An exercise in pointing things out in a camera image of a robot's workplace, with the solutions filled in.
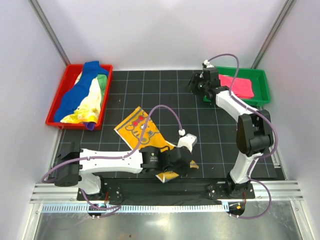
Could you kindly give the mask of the pink towel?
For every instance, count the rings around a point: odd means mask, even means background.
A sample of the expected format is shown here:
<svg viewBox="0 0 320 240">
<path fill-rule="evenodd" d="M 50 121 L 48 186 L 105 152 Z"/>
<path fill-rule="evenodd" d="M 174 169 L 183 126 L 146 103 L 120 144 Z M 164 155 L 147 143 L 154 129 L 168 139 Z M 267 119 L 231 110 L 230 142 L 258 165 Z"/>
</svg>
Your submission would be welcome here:
<svg viewBox="0 0 320 240">
<path fill-rule="evenodd" d="M 226 76 L 222 74 L 219 74 L 218 76 L 221 86 L 226 86 L 228 88 L 231 87 L 233 80 L 232 76 Z M 252 99 L 255 96 L 252 88 L 252 82 L 246 78 L 237 77 L 232 85 L 231 90 L 237 97 L 241 99 Z"/>
</svg>

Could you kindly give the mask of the yellow and blue towel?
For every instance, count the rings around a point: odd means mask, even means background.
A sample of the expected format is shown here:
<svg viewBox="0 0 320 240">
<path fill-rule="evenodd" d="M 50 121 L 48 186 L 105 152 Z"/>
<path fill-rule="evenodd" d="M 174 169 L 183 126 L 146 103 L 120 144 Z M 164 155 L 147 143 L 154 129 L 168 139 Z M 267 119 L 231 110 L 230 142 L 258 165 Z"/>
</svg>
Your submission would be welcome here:
<svg viewBox="0 0 320 240">
<path fill-rule="evenodd" d="M 131 149 L 138 147 L 137 150 L 142 153 L 143 163 L 141 167 L 143 174 L 155 176 L 162 183 L 181 177 L 182 175 L 175 172 L 164 172 L 162 170 L 161 153 L 177 148 L 177 144 L 165 140 L 155 123 L 151 119 L 147 120 L 147 117 L 148 114 L 138 106 L 114 130 Z M 193 159 L 193 152 L 191 153 L 192 161 L 187 175 L 200 168 Z"/>
</svg>

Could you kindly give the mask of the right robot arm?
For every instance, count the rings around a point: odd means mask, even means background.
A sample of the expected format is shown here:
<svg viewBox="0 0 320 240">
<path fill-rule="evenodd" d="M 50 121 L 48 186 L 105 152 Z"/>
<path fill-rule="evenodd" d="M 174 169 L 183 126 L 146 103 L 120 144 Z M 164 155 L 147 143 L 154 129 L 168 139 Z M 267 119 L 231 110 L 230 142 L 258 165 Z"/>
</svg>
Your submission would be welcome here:
<svg viewBox="0 0 320 240">
<path fill-rule="evenodd" d="M 207 67 L 194 73 L 187 91 L 206 97 L 225 110 L 237 123 L 236 145 L 239 150 L 236 162 L 225 181 L 225 194 L 238 198 L 249 188 L 251 174 L 266 149 L 274 144 L 270 127 L 270 113 L 251 108 L 227 86 L 221 86 L 218 69 Z"/>
</svg>

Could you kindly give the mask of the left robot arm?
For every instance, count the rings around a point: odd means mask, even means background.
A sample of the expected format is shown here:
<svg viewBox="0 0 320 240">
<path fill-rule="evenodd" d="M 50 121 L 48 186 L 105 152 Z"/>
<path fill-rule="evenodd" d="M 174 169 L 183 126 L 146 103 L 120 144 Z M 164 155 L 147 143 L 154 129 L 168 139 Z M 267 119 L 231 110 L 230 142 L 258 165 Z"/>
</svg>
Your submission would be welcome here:
<svg viewBox="0 0 320 240">
<path fill-rule="evenodd" d="M 186 175 L 191 169 L 193 146 L 179 143 L 170 149 L 168 146 L 157 148 L 145 146 L 129 157 L 129 151 L 94 151 L 78 148 L 77 151 L 63 155 L 62 163 L 73 157 L 81 160 L 65 164 L 56 170 L 54 185 L 82 189 L 94 200 L 101 200 L 106 194 L 103 180 L 96 173 L 127 172 L 149 174 L 166 182 L 175 174 Z"/>
</svg>

